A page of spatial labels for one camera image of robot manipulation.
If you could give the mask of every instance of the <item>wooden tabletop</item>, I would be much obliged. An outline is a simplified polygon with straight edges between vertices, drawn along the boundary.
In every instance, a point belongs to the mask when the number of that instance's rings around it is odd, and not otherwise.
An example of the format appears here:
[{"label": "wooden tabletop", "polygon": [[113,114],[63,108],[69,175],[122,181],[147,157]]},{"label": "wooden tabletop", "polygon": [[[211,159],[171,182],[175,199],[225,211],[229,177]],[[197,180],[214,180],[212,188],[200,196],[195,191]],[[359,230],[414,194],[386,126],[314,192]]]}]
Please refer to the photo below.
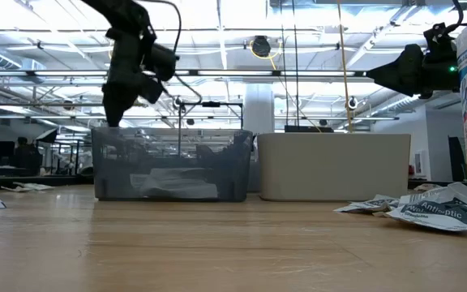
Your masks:
[{"label": "wooden tabletop", "polygon": [[98,202],[0,191],[0,292],[467,291],[467,234],[342,203]]}]

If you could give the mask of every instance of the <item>translucent plastic bin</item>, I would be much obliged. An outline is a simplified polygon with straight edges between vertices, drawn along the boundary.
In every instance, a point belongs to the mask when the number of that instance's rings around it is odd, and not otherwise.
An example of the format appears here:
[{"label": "translucent plastic bin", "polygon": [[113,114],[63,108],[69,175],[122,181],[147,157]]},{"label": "translucent plastic bin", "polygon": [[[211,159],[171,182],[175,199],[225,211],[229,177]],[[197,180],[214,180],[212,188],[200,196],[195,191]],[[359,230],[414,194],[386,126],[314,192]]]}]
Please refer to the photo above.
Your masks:
[{"label": "translucent plastic bin", "polygon": [[92,130],[99,200],[246,199],[252,133],[240,130]]}]

